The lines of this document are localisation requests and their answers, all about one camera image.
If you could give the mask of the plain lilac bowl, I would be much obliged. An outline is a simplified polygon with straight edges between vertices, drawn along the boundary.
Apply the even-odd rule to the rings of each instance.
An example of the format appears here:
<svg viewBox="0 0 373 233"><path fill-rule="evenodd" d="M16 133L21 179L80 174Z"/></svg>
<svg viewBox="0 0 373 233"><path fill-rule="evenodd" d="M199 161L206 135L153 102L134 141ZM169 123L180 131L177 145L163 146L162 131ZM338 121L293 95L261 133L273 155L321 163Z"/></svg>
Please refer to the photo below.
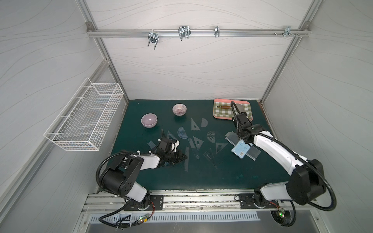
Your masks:
<svg viewBox="0 0 373 233"><path fill-rule="evenodd" d="M153 113L147 113L141 118L141 124L145 128L153 128L158 122L158 117Z"/></svg>

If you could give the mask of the blue clear protractor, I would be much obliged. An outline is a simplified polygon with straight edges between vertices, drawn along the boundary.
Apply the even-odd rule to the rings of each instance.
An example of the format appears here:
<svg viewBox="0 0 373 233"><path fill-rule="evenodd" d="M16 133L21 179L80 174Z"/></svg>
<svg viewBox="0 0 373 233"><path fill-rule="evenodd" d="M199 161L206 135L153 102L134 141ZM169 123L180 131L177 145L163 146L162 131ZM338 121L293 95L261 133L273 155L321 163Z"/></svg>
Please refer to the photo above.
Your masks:
<svg viewBox="0 0 373 233"><path fill-rule="evenodd" d="M184 129L184 127L180 127L177 131L177 134L178 136L181 138L181 139L188 139L188 135Z"/></svg>

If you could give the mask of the small clear triangle ruler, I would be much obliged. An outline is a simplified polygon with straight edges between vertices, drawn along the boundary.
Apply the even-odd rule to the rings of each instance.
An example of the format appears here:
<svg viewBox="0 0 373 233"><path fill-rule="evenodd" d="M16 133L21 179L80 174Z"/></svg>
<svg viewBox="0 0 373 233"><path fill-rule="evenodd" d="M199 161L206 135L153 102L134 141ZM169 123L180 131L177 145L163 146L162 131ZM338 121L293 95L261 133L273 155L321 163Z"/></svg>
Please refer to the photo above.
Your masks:
<svg viewBox="0 0 373 233"><path fill-rule="evenodd" d="M170 131L167 131L167 139L178 140Z"/></svg>

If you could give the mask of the wooden handled metal scraper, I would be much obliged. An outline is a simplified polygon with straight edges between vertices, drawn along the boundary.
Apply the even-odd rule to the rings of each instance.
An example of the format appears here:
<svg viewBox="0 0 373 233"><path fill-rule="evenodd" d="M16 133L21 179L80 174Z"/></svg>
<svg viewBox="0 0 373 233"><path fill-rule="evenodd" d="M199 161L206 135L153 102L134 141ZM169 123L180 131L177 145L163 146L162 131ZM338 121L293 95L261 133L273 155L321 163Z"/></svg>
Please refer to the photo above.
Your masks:
<svg viewBox="0 0 373 233"><path fill-rule="evenodd" d="M230 105L226 106L226 105L218 105L216 106L217 109L232 109L232 107Z"/></svg>

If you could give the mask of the clear blue straight ruler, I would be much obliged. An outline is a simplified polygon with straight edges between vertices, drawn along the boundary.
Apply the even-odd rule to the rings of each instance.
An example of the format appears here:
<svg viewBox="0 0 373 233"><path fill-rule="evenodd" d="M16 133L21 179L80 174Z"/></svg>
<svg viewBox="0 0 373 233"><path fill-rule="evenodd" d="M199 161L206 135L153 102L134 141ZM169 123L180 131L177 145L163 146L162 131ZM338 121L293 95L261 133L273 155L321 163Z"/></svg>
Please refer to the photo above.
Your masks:
<svg viewBox="0 0 373 233"><path fill-rule="evenodd" d="M155 144L153 141L148 142L148 146L149 146L150 149L152 149L152 150L156 148L156 144Z"/></svg>

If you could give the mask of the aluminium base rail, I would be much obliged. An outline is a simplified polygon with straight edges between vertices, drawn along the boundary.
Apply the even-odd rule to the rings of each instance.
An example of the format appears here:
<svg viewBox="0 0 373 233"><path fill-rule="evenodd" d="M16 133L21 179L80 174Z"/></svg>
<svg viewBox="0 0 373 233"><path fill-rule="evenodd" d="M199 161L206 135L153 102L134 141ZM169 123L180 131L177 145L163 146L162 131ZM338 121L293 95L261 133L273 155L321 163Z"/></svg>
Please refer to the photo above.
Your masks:
<svg viewBox="0 0 373 233"><path fill-rule="evenodd" d="M291 204L286 201L274 201L265 208L257 208L253 204L245 204L240 194L253 194L253 189L190 189L190 190L153 190L150 200L157 207L157 212L223 212L244 211L275 211L277 207L292 210ZM124 199L99 192L89 194L83 205L82 214L107 214L124 205Z"/></svg>

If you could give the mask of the metal bracket clamp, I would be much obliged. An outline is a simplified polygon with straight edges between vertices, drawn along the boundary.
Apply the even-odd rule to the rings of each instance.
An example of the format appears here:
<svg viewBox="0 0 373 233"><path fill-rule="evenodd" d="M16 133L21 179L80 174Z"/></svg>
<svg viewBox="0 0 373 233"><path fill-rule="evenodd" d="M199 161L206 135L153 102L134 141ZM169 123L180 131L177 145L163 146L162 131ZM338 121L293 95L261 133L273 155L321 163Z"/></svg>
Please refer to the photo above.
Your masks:
<svg viewBox="0 0 373 233"><path fill-rule="evenodd" d="M283 38L286 38L286 37L299 37L300 34L299 33L294 33L292 30L291 30L291 27L288 26L287 28L284 29L284 31L282 33L274 33L274 35L276 37L283 37Z"/></svg>

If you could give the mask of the purple striped bowl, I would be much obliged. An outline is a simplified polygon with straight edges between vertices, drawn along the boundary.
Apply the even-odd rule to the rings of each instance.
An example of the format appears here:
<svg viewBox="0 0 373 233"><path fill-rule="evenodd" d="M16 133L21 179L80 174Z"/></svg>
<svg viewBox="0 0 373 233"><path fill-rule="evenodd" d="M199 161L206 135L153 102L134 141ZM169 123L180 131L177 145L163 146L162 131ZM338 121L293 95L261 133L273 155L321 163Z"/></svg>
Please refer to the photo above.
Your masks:
<svg viewBox="0 0 373 233"><path fill-rule="evenodd" d="M172 111L176 116L181 117L187 112L187 107L179 103L173 106Z"/></svg>

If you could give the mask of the clear protractor set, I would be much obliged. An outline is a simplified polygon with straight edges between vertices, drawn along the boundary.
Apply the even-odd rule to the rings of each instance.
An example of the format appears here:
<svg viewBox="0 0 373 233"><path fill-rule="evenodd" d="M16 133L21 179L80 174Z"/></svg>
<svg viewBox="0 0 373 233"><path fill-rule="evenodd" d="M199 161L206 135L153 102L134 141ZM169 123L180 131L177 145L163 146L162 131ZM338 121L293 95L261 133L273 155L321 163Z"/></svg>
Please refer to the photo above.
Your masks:
<svg viewBox="0 0 373 233"><path fill-rule="evenodd" d="M208 120L205 119L205 118L202 118L202 119L201 119L201 127L202 127L202 128L205 128L205 127L207 127L207 126L208 126Z"/></svg>
<svg viewBox="0 0 373 233"><path fill-rule="evenodd" d="M207 139L211 143L215 143L215 131L209 131L207 133Z"/></svg>

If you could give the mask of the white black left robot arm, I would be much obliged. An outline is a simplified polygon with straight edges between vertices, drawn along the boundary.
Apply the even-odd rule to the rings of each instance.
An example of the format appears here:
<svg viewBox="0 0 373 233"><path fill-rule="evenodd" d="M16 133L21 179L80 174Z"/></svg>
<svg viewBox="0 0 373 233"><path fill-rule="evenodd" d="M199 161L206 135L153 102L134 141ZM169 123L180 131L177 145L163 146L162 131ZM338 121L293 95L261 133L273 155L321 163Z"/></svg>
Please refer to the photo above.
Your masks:
<svg viewBox="0 0 373 233"><path fill-rule="evenodd" d="M164 132L161 132L158 144L148 153L122 150L103 160L96 170L96 183L103 191L123 198L125 204L120 209L101 216L99 222L115 229L125 229L150 220L156 205L151 200L151 192L136 182L137 177L142 170L158 169L187 160L188 157L178 148L179 145L178 140L168 139ZM129 215L113 223L106 220L130 205L140 210L151 208L152 212L134 221L130 220Z"/></svg>

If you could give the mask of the aluminium overhead rail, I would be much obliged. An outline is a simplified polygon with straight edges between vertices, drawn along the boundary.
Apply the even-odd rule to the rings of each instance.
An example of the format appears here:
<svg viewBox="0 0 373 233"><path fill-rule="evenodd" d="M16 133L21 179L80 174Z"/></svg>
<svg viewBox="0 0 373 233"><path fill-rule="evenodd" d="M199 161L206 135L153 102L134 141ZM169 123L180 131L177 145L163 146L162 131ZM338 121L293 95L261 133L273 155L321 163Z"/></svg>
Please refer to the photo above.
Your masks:
<svg viewBox="0 0 373 233"><path fill-rule="evenodd" d="M214 28L211 29L191 29L189 38L215 38ZM220 27L220 36L218 38L233 37L276 37L274 33L282 33L285 28L281 29L224 29ZM307 37L311 30L305 26L300 29L291 28L294 33L299 33L299 37ZM87 34L91 38L147 38L148 34L155 32L159 38L179 38L177 29L152 29L152 30L94 30L92 27L87 28Z"/></svg>

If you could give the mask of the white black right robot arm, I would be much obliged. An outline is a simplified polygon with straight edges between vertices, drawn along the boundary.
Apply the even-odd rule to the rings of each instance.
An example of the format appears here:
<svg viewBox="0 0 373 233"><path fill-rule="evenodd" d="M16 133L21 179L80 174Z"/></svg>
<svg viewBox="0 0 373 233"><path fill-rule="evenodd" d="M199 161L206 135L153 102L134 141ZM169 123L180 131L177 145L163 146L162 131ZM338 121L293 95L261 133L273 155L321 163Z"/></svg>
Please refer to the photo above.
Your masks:
<svg viewBox="0 0 373 233"><path fill-rule="evenodd" d="M272 218L283 227L294 225L297 214L295 205L306 205L322 210L333 211L337 207L336 194L324 176L323 165L317 159L309 160L291 150L276 139L260 124L253 124L237 104L230 103L236 127L238 143L232 152L243 158L253 146L270 155L290 175L287 182L268 183L255 189L249 201L259 209L275 201L289 202L292 211L277 206L271 212Z"/></svg>

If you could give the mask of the metal u-bolt clamp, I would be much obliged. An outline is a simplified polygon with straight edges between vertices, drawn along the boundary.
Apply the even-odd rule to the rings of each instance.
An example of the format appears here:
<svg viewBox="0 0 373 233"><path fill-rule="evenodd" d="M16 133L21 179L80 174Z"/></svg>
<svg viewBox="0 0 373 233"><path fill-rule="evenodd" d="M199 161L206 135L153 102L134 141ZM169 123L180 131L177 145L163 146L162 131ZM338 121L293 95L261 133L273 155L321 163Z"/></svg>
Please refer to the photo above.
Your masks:
<svg viewBox="0 0 373 233"><path fill-rule="evenodd" d="M191 35L190 27L189 26L181 26L177 29L178 35L180 40L183 41L184 38L189 39Z"/></svg>
<svg viewBox="0 0 373 233"><path fill-rule="evenodd" d="M219 26L215 26L215 28L214 28L214 37L218 38L219 36L220 36L220 27Z"/></svg>
<svg viewBox="0 0 373 233"><path fill-rule="evenodd" d="M157 44L159 42L159 35L155 32L151 32L148 34L148 47L150 44L154 44L153 49L156 49Z"/></svg>

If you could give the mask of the blue printed ruler set card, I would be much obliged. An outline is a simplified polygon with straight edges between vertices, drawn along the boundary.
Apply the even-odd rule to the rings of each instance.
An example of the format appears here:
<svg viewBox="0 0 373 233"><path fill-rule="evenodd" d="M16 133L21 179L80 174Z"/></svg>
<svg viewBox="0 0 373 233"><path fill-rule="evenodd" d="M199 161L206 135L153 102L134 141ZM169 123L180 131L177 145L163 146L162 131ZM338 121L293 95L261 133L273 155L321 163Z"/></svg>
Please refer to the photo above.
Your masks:
<svg viewBox="0 0 373 233"><path fill-rule="evenodd" d="M250 145L245 143L244 140L240 140L231 150L233 154L235 154L238 158L243 159L246 153L250 149Z"/></svg>

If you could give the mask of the clear ruler set pouch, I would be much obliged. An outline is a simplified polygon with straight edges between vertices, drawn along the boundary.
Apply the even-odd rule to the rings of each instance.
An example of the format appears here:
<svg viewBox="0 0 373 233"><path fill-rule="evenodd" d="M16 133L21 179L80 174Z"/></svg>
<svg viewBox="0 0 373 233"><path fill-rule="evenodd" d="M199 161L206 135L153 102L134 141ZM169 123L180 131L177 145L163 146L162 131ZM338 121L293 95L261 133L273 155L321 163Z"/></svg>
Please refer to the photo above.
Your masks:
<svg viewBox="0 0 373 233"><path fill-rule="evenodd" d="M237 136L236 133L234 132L228 132L226 135L225 135L225 139L230 142L233 146L235 146L241 139L239 139L239 137ZM256 160L258 158L258 156L260 155L261 151L259 149L257 149L252 143L249 144L251 147L249 149L249 151L246 153L245 156L251 158L252 160Z"/></svg>

